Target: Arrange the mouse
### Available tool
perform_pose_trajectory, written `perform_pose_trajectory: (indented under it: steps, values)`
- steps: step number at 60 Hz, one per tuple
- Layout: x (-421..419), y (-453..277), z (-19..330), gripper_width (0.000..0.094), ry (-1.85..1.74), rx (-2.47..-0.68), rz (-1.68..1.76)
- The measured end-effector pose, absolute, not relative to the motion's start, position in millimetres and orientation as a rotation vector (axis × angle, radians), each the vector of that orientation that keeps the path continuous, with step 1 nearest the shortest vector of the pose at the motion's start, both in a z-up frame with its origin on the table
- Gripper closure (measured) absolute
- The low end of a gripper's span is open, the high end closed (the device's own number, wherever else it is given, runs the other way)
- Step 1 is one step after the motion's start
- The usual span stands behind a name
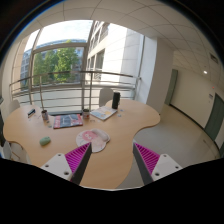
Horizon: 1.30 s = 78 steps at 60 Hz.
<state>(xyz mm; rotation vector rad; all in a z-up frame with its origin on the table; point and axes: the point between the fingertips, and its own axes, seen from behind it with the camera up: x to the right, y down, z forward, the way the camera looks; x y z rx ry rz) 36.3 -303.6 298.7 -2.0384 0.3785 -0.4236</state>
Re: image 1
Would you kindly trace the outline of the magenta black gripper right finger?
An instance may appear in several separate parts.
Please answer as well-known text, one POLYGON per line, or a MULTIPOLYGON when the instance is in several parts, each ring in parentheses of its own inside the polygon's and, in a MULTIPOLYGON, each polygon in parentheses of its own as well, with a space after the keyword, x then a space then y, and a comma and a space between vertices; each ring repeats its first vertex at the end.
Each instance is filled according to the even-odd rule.
POLYGON ((133 144, 133 154, 145 185, 182 169, 168 154, 159 155, 138 143, 133 144))

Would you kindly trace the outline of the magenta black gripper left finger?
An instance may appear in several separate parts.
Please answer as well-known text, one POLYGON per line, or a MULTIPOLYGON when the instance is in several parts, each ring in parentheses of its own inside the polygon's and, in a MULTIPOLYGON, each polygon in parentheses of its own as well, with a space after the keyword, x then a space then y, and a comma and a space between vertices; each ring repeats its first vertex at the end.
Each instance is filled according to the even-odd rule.
POLYGON ((79 185, 91 154, 91 144, 87 143, 67 154, 57 153, 42 166, 42 169, 79 185))

